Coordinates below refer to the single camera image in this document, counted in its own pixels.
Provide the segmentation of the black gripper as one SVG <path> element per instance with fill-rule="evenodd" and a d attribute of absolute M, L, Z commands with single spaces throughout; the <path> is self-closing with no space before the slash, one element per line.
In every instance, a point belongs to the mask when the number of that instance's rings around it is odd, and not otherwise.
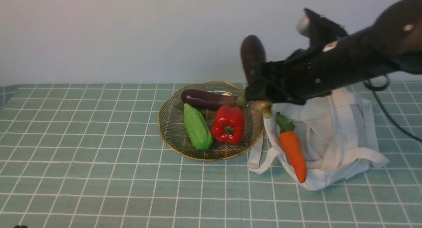
<path fill-rule="evenodd" d="M 247 77 L 248 101 L 304 105 L 306 100 L 323 95 L 318 89 L 319 59 L 326 46 L 348 36 L 344 27 L 326 16 L 304 8 L 297 31 L 309 39 L 306 49 L 297 49 L 282 61 L 261 64 L 262 77 Z"/>

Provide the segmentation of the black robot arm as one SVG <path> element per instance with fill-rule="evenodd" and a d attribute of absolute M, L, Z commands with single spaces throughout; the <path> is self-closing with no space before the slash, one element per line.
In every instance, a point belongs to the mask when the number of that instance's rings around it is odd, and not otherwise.
<path fill-rule="evenodd" d="M 310 40 L 310 46 L 281 61 L 267 61 L 260 39 L 247 36 L 241 44 L 246 100 L 304 105 L 336 89 L 369 84 L 397 71 L 420 75 L 421 2 L 398 1 L 371 26 L 353 34 L 305 8 L 297 31 Z"/>

